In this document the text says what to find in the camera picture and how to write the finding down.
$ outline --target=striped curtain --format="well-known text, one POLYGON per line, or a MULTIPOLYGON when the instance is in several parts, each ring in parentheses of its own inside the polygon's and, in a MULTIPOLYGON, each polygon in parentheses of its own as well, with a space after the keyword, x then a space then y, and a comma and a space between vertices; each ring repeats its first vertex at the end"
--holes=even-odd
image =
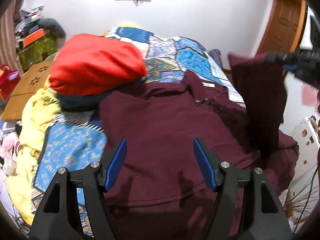
POLYGON ((14 29, 20 21, 19 10, 23 0, 13 0, 0 19, 0 65, 6 64, 23 75, 15 48, 14 29))

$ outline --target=green cabinet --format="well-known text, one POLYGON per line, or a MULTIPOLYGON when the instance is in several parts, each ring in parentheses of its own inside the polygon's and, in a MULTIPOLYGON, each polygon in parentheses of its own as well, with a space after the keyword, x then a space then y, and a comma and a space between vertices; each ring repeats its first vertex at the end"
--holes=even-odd
POLYGON ((27 71, 33 64, 43 62, 48 56, 57 52, 57 44, 52 36, 43 36, 18 51, 21 66, 27 71))

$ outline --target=white wall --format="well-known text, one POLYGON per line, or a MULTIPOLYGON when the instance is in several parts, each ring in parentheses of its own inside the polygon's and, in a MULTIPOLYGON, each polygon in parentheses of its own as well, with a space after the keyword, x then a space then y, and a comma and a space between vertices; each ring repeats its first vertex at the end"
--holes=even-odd
POLYGON ((263 35, 266 31, 266 28, 267 28, 267 25, 269 22, 270 13, 272 10, 272 4, 273 4, 273 0, 268 0, 267 9, 266 9, 264 17, 262 19, 260 31, 258 33, 257 40, 252 48, 252 51, 251 51, 251 55, 250 55, 251 57, 254 57, 257 54, 258 48, 260 46, 260 43, 262 41, 263 35))
MULTIPOLYGON (((304 49, 312 49, 310 41, 310 15, 314 15, 310 8, 308 8, 308 18, 306 27, 303 33, 300 47, 304 49)), ((287 87, 288 99, 284 111, 284 123, 280 125, 280 130, 286 134, 291 133, 293 128, 302 121, 306 116, 314 115, 319 121, 320 115, 315 112, 315 108, 311 106, 302 106, 301 88, 303 82, 295 78, 293 74, 288 73, 285 78, 287 87)))
POLYGON ((132 0, 26 0, 30 8, 44 5, 44 15, 55 18, 67 33, 102 35, 123 22, 136 24, 162 37, 185 36, 207 50, 251 56, 270 0, 151 0, 135 6, 132 0))

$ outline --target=red stuffed toy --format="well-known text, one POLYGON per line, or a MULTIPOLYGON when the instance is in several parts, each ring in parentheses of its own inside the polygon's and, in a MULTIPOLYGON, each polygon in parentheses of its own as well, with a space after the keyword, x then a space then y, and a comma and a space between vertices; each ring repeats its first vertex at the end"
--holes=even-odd
POLYGON ((0 95, 3 100, 7 100, 20 81, 19 71, 11 70, 8 65, 2 65, 0 74, 0 95))

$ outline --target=yellow cloth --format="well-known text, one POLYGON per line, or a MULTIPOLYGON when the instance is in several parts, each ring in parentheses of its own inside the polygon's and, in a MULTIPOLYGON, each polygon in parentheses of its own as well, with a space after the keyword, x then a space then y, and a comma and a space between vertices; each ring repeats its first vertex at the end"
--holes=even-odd
POLYGON ((137 25, 135 25, 134 23, 121 23, 121 24, 119 24, 118 27, 130 27, 130 28, 139 29, 139 27, 137 25))
POLYGON ((49 89, 39 89, 23 109, 20 144, 41 152, 45 131, 60 112, 59 100, 55 94, 49 89))
POLYGON ((31 182, 35 166, 42 150, 45 131, 60 111, 59 101, 54 93, 39 89, 26 103, 22 112, 19 140, 23 149, 17 157, 17 175, 7 177, 6 183, 12 203, 29 225, 34 218, 31 213, 31 182))

